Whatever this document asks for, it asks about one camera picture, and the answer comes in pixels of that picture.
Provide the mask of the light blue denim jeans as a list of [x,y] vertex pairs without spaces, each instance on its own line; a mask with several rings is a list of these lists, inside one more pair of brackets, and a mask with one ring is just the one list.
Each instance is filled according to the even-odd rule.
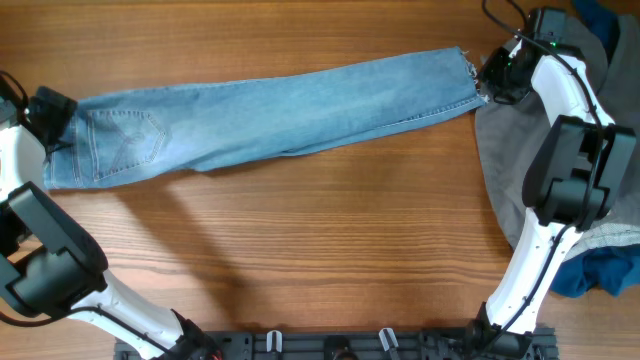
[[79,102],[50,189],[301,156],[439,124],[484,104],[458,48],[296,76],[116,92]]

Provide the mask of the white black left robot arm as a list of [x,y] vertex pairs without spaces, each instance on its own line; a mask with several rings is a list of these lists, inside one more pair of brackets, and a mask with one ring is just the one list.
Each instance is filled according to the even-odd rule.
[[117,279],[95,239],[46,192],[43,165],[64,147],[76,102],[42,88],[29,98],[1,74],[1,297],[35,328],[63,319],[115,336],[143,359],[220,359],[222,350],[192,321],[154,305]]

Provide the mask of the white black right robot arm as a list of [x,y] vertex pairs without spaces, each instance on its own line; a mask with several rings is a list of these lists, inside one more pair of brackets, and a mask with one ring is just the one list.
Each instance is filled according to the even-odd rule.
[[524,226],[514,255],[464,339],[470,357],[522,358],[567,252],[611,209],[636,135],[600,109],[585,63],[569,48],[500,47],[478,78],[502,103],[537,92],[550,124],[524,176]]

